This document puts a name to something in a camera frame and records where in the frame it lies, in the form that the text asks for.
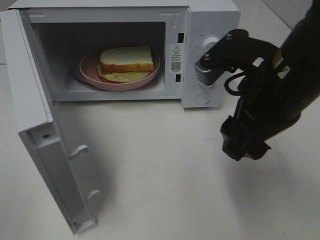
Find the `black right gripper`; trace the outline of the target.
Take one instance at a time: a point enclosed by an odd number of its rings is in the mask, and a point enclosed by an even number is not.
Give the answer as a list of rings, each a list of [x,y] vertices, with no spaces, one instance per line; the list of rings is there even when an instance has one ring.
[[[249,37],[228,65],[241,70],[224,83],[225,90],[239,99],[220,132],[222,150],[236,161],[262,158],[270,150],[266,140],[283,130],[282,82],[273,66],[277,50],[271,43]]]

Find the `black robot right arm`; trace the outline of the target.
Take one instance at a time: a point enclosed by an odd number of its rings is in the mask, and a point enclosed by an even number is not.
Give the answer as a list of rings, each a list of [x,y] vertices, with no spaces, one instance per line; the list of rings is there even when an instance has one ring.
[[[266,140],[285,131],[320,95],[320,3],[315,0],[274,55],[261,63],[261,73],[238,73],[235,112],[222,124],[222,150],[239,161],[262,158]]]

